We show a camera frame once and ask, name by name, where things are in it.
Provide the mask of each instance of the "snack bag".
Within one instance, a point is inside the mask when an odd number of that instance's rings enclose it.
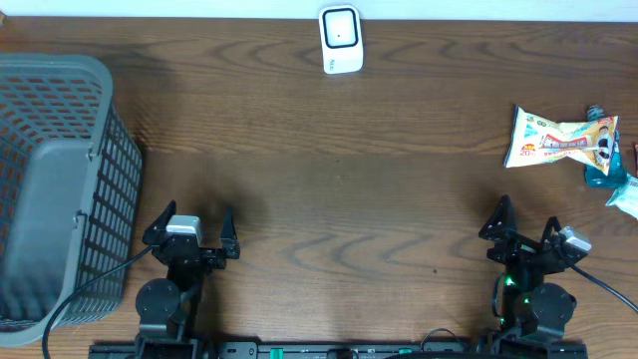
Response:
[[[616,205],[638,218],[638,179],[627,174],[627,183],[616,189],[606,205]]]
[[[557,124],[516,107],[507,168],[549,164],[569,157],[606,176],[613,156],[618,116],[585,123]]]

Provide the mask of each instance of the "plastic packaging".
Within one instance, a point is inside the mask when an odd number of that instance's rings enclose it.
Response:
[[[594,105],[587,111],[587,121],[598,121],[605,117],[602,107]],[[589,186],[596,188],[618,188],[627,182],[627,172],[622,167],[622,156],[618,150],[620,136],[618,131],[614,132],[614,146],[609,164],[609,174],[606,176],[601,170],[594,166],[587,166],[585,169],[585,182]]]
[[[618,117],[557,124],[517,107],[506,168],[549,164],[566,157],[594,166],[605,175],[614,146]]]
[[[620,186],[607,201],[638,219],[638,179],[627,174],[627,183]]]

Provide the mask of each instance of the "wooden table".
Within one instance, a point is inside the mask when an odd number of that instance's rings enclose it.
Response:
[[[87,54],[115,79],[116,104],[146,147],[134,251],[171,199],[216,245],[236,208],[241,259],[206,282],[198,327],[263,341],[420,340],[496,327],[502,267],[477,233],[510,194],[538,238],[558,215],[587,233],[581,264],[638,299],[638,224],[610,190],[564,160],[506,170],[514,104],[555,121],[588,105],[622,116],[625,166],[638,141],[638,25],[364,23],[363,71],[322,71],[316,21],[9,18],[6,52]],[[51,336],[57,358],[138,332],[134,300],[165,268],[130,270],[118,311]],[[572,271],[549,278],[578,298],[566,338],[590,358],[634,358],[638,317]],[[40,357],[40,343],[0,357]]]

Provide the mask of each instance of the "wire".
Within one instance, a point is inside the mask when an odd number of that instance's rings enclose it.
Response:
[[[106,276],[109,276],[109,275],[111,275],[111,274],[113,274],[113,273],[115,273],[115,272],[117,272],[119,270],[122,270],[122,269],[130,266],[131,264],[137,262],[145,254],[150,252],[151,249],[153,249],[153,247],[149,245],[143,251],[141,251],[140,253],[136,254],[136,256],[134,256],[133,258],[129,259],[128,261],[126,261],[126,262],[118,265],[117,267],[115,267],[115,268],[113,268],[111,270],[108,270],[108,271],[98,275],[97,277],[93,278],[92,280],[84,283],[81,287],[77,288],[73,293],[71,293],[71,295],[69,295],[67,297],[67,299],[65,299],[62,302],[62,304],[60,304],[58,306],[56,311],[53,312],[53,315],[51,315],[51,318],[47,322],[47,326],[44,328],[44,333],[42,334],[42,355],[44,356],[45,359],[51,359],[51,355],[49,354],[49,334],[51,333],[51,329],[53,328],[53,324],[55,323],[56,318],[60,315],[60,313],[62,313],[64,308],[67,305],[69,305],[69,303],[71,303],[71,301],[73,301],[73,299],[75,299],[75,297],[77,297],[80,293],[85,291],[87,288],[89,288],[90,286],[92,286],[93,284],[98,282],[99,280],[104,279]]]
[[[421,349],[422,352],[426,351],[426,343],[428,342],[428,338],[430,338],[430,336],[434,333],[438,333],[438,332],[442,332],[445,331],[447,333],[452,334],[453,337],[455,337],[455,340],[463,347],[463,350],[466,350],[466,344],[464,342],[461,341],[461,339],[459,339],[457,337],[457,335],[455,333],[453,333],[450,329],[446,329],[446,328],[439,328],[439,329],[435,329],[430,331],[430,333],[428,333],[426,335],[425,338],[423,338],[423,341],[421,342],[421,345],[419,345],[419,348]]]
[[[569,261],[567,259],[567,256],[565,255],[565,253],[562,250],[562,246],[565,242],[565,238],[563,237],[562,240],[560,241],[560,245],[558,245],[558,255],[560,255],[560,258],[567,263],[567,265],[573,269],[576,273],[584,276],[585,278],[591,280],[592,282],[598,284],[599,286],[601,286],[603,289],[605,289],[606,291],[610,292],[611,294],[613,294],[614,296],[616,296],[616,298],[622,300],[623,303],[627,304],[631,309],[633,309],[636,313],[638,313],[638,306],[636,304],[634,304],[631,300],[629,300],[629,298],[627,298],[626,296],[622,295],[619,291],[617,291],[616,289],[610,287],[607,283],[605,283],[604,281],[596,278],[595,276],[587,273],[586,271],[580,269],[579,267],[576,266],[576,264],[572,263],[571,261]]]

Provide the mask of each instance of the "laundry basket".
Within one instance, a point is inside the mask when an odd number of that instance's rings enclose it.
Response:
[[[75,288],[129,255],[142,158],[112,98],[93,58],[0,55],[0,346],[42,337]],[[57,325],[101,319],[123,284],[105,278]]]

